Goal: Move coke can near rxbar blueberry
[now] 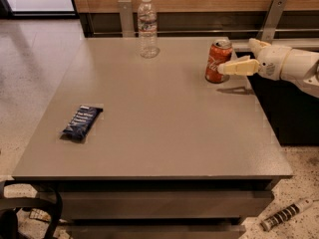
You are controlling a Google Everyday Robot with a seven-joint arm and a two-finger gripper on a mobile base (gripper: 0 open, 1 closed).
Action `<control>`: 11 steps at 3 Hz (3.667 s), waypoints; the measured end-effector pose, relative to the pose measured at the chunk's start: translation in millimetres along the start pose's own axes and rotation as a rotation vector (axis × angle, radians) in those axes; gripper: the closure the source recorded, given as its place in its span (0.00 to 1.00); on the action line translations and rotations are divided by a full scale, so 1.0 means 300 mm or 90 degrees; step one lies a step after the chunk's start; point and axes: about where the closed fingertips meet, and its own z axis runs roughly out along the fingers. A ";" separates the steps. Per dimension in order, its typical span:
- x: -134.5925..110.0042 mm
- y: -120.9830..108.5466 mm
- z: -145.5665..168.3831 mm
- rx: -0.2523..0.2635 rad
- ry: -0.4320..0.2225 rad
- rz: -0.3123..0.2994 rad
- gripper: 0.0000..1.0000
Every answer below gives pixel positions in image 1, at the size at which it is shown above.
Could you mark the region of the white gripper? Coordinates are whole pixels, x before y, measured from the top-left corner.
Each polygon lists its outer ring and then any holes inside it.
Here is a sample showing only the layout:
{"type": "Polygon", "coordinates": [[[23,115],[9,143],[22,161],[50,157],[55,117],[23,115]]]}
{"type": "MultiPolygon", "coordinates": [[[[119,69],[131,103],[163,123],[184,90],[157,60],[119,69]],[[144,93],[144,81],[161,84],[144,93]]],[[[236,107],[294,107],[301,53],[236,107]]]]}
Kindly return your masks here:
{"type": "Polygon", "coordinates": [[[243,56],[220,64],[217,71],[223,75],[237,76],[252,76],[258,72],[265,79],[278,81],[284,61],[291,48],[270,45],[255,38],[248,40],[248,46],[257,60],[251,59],[249,56],[243,56]]]}

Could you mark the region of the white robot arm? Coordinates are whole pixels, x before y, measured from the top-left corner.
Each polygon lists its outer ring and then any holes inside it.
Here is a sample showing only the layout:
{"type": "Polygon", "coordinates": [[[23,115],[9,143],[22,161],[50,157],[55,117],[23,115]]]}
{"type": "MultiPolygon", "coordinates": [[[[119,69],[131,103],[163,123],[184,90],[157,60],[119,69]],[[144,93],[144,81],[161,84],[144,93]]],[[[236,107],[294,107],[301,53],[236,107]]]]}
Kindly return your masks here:
{"type": "Polygon", "coordinates": [[[319,98],[319,54],[283,45],[250,39],[248,46],[254,59],[243,56],[222,63],[217,71],[223,75],[252,76],[272,81],[286,81],[302,92],[319,98]]]}

